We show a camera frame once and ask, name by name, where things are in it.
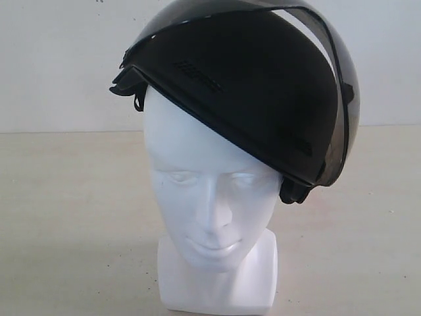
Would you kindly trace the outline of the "black helmet with tinted visor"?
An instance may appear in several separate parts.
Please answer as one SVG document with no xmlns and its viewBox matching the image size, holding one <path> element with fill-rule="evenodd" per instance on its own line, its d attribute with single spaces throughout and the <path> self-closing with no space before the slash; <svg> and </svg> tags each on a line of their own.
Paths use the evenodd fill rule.
<svg viewBox="0 0 421 316">
<path fill-rule="evenodd" d="M 285 177 L 302 203 L 340 177 L 360 118 L 355 64 L 305 1 L 173 1 L 126 50 L 111 92 L 147 88 Z"/>
</svg>

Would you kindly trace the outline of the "white mannequin head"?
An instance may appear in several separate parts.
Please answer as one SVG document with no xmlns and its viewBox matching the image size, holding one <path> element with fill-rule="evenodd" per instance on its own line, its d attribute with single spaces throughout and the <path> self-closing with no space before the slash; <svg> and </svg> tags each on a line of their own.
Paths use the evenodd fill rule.
<svg viewBox="0 0 421 316">
<path fill-rule="evenodd" d="M 278 279 L 268 229 L 282 176 L 181 110 L 145 95 L 151 184 L 166 227 L 157 270 L 167 309 L 265 315 Z"/>
</svg>

